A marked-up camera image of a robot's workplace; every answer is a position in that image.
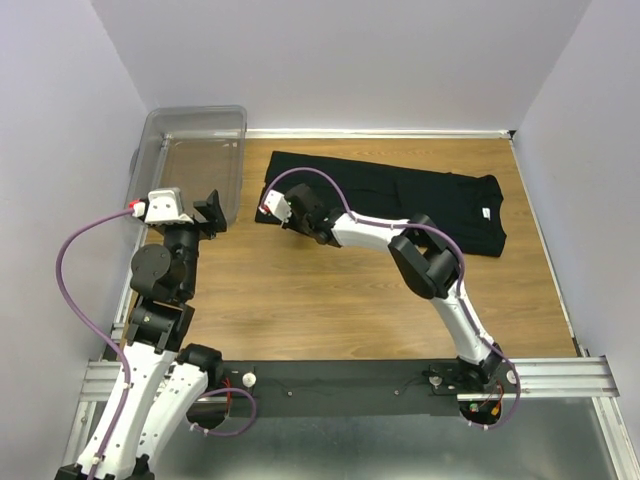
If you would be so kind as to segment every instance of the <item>wooden surface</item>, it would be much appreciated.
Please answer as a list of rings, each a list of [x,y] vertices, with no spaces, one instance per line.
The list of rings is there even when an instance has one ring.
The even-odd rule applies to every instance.
[[[182,145],[172,176],[199,175],[202,146]],[[227,233],[200,246],[196,315],[184,345],[227,359],[382,359],[455,355],[435,310],[403,283],[390,255],[319,246],[253,221],[273,150],[465,175],[493,174],[505,197],[501,258],[467,256],[467,290],[487,330],[515,357],[575,356],[523,186],[506,140],[249,140],[242,202]]]

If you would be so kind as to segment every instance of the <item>white robotic arm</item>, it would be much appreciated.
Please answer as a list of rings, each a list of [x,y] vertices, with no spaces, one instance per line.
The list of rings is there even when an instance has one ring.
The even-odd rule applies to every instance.
[[[401,248],[395,246],[394,241],[405,232],[406,225],[412,223],[409,220],[391,221],[367,217],[356,212],[346,213],[335,210],[329,212],[323,209],[319,200],[306,185],[298,185],[286,195],[271,190],[261,205],[261,210],[274,215],[283,223],[283,226],[287,226],[292,218],[295,219],[303,233],[313,236],[319,243],[336,247],[363,247],[383,253],[391,251],[394,258],[396,254],[399,255]],[[308,218],[313,216],[316,217],[315,220]],[[404,241],[402,248],[406,248],[408,253],[414,254],[415,257],[417,249],[412,252],[406,237],[402,240]],[[398,263],[401,273],[407,280],[407,274],[410,275],[412,272],[402,271],[403,265]],[[436,308],[453,338],[458,357],[469,364],[481,365],[492,354],[487,343],[493,344],[493,338],[485,331],[471,305],[464,282],[461,282],[458,288],[457,282],[448,280],[445,291],[439,294],[433,292],[433,295],[423,295],[416,291],[410,281],[407,281],[407,284],[417,294],[428,298]]]

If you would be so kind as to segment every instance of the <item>transparent plastic bin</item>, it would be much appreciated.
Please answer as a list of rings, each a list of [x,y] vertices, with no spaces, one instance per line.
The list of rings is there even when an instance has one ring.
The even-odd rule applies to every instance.
[[[185,209],[218,190],[227,224],[238,215],[247,112],[240,106],[159,108],[147,117],[131,161],[127,203],[179,187]]]

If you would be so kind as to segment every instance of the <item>bolt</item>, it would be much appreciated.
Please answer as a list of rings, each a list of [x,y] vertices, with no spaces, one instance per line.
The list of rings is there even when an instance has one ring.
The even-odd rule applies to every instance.
[[[442,385],[442,378],[438,376],[429,377],[429,383],[434,387]]]
[[[513,373],[513,370],[509,370],[507,372],[507,380],[509,381],[509,383],[511,383],[512,385],[516,384],[516,374]]]

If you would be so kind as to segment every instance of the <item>purple cable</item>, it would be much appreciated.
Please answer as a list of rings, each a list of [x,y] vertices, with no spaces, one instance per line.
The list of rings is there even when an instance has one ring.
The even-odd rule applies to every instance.
[[[200,398],[213,397],[214,395],[220,395],[223,393],[239,393],[247,397],[249,399],[249,402],[251,402],[251,416],[249,417],[249,420],[247,420],[247,423],[245,423],[239,429],[233,430],[232,432],[216,432],[215,430],[202,428],[197,423],[192,423],[191,428],[204,433],[205,437],[207,435],[211,435],[213,437],[235,437],[236,435],[240,435],[241,433],[244,433],[251,425],[253,425],[253,422],[256,421],[256,415],[258,414],[258,405],[256,403],[256,399],[253,398],[251,394],[246,390],[242,390],[241,388],[233,388],[233,387],[220,388],[218,390],[212,390],[210,392],[203,393],[200,396]]]
[[[131,368],[129,367],[129,362],[127,361],[127,357],[125,357],[124,352],[120,349],[120,347],[113,340],[111,340],[107,335],[105,335],[98,328],[98,326],[95,323],[93,323],[84,314],[82,310],[80,310],[80,307],[78,307],[76,302],[73,301],[73,299],[71,298],[71,295],[69,294],[69,290],[67,290],[67,286],[64,283],[64,279],[62,278],[62,260],[64,259],[65,253],[67,252],[69,245],[71,245],[71,242],[73,242],[77,237],[82,235],[84,232],[86,232],[87,230],[91,230],[93,227],[97,227],[98,225],[108,222],[109,220],[113,220],[119,217],[125,217],[127,215],[131,215],[132,213],[133,213],[133,209],[130,208],[118,213],[114,213],[107,217],[101,218],[99,220],[96,220],[93,223],[90,223],[85,227],[82,227],[78,231],[72,233],[69,236],[69,238],[67,238],[64,241],[64,243],[62,244],[62,247],[60,247],[60,251],[58,252],[58,257],[56,258],[56,281],[58,282],[58,288],[60,289],[60,293],[62,293],[62,298],[64,298],[64,300],[67,302],[67,305],[69,305],[69,308],[71,308],[73,313],[75,313],[78,316],[78,318],[82,320],[82,323],[84,323],[87,327],[89,327],[89,329],[93,333],[95,333],[102,340],[104,340],[107,343],[107,345],[109,345],[109,347],[111,347],[111,349],[114,352],[116,352],[117,355],[120,356],[120,361],[122,362],[122,368],[124,369],[124,382],[127,385],[131,382]],[[122,415],[122,411],[124,410],[124,406],[127,402],[128,396],[129,396],[129,389],[123,389],[122,395],[120,396],[120,402],[118,403],[118,406],[116,407],[116,411],[113,414],[113,419],[111,420],[111,423],[107,427],[104,437],[102,438],[102,442],[98,447],[98,451],[95,453],[95,456],[97,458],[102,458],[102,455],[104,454],[104,451],[106,450],[107,445],[109,444],[109,439],[111,438],[111,435],[113,434],[113,431],[115,430],[116,425],[118,424],[120,415]],[[91,469],[89,470],[89,475],[87,476],[87,480],[93,480],[97,470],[98,470],[98,464],[92,465]]]
[[[521,388],[521,383],[520,383],[520,375],[518,374],[518,371],[516,370],[515,364],[509,359],[509,357],[507,357],[502,351],[498,350],[491,342],[486,340],[481,335],[480,330],[478,329],[478,326],[473,321],[473,318],[471,316],[471,312],[469,311],[469,307],[467,306],[467,304],[465,303],[465,301],[462,298],[462,281],[464,279],[464,275],[465,275],[465,272],[466,272],[466,264],[465,264],[465,261],[464,261],[464,254],[462,253],[462,250],[460,249],[458,244],[449,235],[444,233],[442,230],[439,230],[439,229],[434,228],[434,227],[430,227],[429,225],[421,225],[421,224],[417,224],[417,223],[375,222],[375,221],[372,221],[372,220],[366,220],[366,219],[362,219],[362,218],[356,217],[354,212],[351,210],[351,207],[349,206],[349,203],[347,202],[347,198],[345,197],[344,192],[340,189],[340,187],[335,182],[335,180],[333,180],[333,178],[331,178],[329,175],[327,175],[323,171],[318,170],[316,168],[311,168],[311,167],[296,167],[296,168],[292,168],[291,170],[287,170],[286,172],[283,172],[280,175],[278,175],[269,184],[269,186],[266,188],[266,190],[264,192],[264,195],[262,196],[262,199],[260,200],[260,205],[264,204],[264,201],[267,198],[267,194],[273,189],[273,187],[275,186],[276,183],[278,183],[281,179],[283,179],[287,175],[290,175],[290,174],[296,173],[296,172],[311,172],[311,173],[315,173],[317,175],[320,175],[321,177],[324,177],[331,184],[331,186],[333,186],[333,188],[336,190],[336,193],[340,197],[340,200],[342,202],[342,206],[344,207],[344,210],[347,213],[347,215],[349,215],[349,217],[351,217],[354,221],[356,221],[358,223],[362,223],[363,225],[369,225],[369,226],[372,226],[372,227],[383,227],[383,228],[390,228],[390,227],[417,228],[417,229],[424,230],[424,231],[429,232],[429,233],[433,233],[433,234],[439,236],[442,240],[444,240],[444,242],[451,249],[451,251],[454,253],[456,259],[458,260],[458,265],[460,267],[460,275],[459,275],[458,281],[456,283],[456,295],[460,299],[460,305],[462,306],[462,310],[464,312],[465,317],[467,317],[467,321],[469,322],[469,325],[471,325],[471,328],[473,329],[475,334],[480,338],[480,340],[482,340],[482,343],[484,343],[492,352],[494,352],[496,355],[498,355],[500,358],[502,358],[502,360],[509,366],[509,368],[511,369],[511,371],[513,372],[514,377],[515,377],[516,397],[515,397],[515,400],[513,402],[513,405],[509,409],[509,412],[507,413],[507,415],[505,415],[505,417],[502,419],[502,421],[499,422],[499,423],[496,423],[494,425],[482,425],[482,424],[475,423],[475,422],[469,422],[469,423],[472,424],[472,425],[475,425],[475,426],[477,426],[479,428],[482,428],[484,430],[493,430],[495,428],[498,428],[498,427],[504,425],[509,420],[511,420],[511,418],[513,417],[513,414],[515,413],[515,411],[516,411],[516,409],[518,407],[518,405],[520,404],[520,396],[522,395],[522,388]]]

